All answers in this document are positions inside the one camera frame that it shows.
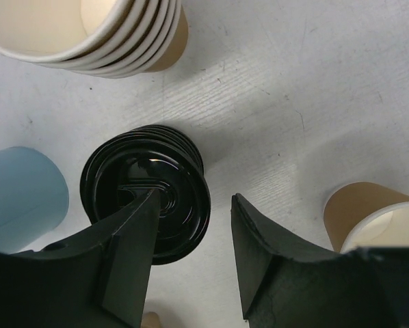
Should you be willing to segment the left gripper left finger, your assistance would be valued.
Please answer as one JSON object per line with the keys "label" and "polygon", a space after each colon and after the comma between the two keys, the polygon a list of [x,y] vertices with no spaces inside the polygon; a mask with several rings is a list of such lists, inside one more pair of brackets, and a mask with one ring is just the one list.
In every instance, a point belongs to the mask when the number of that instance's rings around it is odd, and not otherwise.
{"label": "left gripper left finger", "polygon": [[147,191],[40,251],[0,253],[0,327],[139,327],[159,210]]}

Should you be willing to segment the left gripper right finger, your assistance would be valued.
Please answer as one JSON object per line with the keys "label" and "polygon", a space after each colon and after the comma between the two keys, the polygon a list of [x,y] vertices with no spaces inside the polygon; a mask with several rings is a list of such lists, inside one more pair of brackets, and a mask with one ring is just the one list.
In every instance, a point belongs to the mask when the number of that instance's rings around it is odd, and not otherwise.
{"label": "left gripper right finger", "polygon": [[231,230],[251,327],[409,327],[409,247],[330,251],[241,194],[231,199]]}

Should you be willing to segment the brown cardboard cup carrier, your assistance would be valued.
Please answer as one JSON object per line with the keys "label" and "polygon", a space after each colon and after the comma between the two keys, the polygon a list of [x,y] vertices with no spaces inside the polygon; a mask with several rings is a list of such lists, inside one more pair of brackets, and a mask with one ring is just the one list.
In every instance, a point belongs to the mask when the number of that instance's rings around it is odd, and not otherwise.
{"label": "brown cardboard cup carrier", "polygon": [[142,317],[141,328],[161,328],[159,315],[155,312],[145,313]]}

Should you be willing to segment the brown paper coffee cup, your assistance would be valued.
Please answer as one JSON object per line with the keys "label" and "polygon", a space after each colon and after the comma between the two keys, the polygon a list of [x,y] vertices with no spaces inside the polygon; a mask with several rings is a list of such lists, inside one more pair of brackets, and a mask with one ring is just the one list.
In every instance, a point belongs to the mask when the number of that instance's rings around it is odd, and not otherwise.
{"label": "brown paper coffee cup", "polygon": [[409,195],[372,182],[338,188],[324,206],[332,248],[409,247]]}

